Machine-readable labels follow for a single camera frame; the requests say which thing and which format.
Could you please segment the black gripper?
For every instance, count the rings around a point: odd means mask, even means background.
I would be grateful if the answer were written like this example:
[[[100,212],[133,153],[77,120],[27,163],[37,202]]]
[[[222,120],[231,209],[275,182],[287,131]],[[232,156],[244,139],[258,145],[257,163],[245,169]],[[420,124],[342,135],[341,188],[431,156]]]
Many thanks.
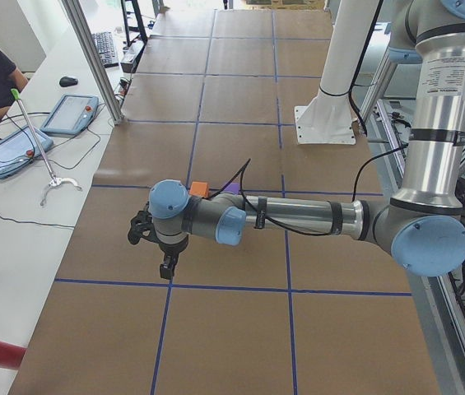
[[[179,255],[188,247],[188,241],[182,240],[176,244],[160,242],[159,247],[164,254],[163,262],[159,266],[160,277],[165,280],[172,280],[179,261]]]

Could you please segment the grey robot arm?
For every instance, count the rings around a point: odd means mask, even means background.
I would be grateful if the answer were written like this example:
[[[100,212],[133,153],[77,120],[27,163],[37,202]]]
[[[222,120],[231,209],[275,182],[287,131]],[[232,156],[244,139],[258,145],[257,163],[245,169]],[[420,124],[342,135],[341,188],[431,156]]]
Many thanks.
[[[421,64],[402,185],[385,200],[326,202],[217,192],[191,195],[178,180],[150,191],[129,241],[148,239],[171,279],[190,235],[237,245],[246,225],[307,236],[347,235],[379,246],[403,269],[438,277],[465,261],[455,194],[465,146],[465,1],[399,1],[388,47]]]

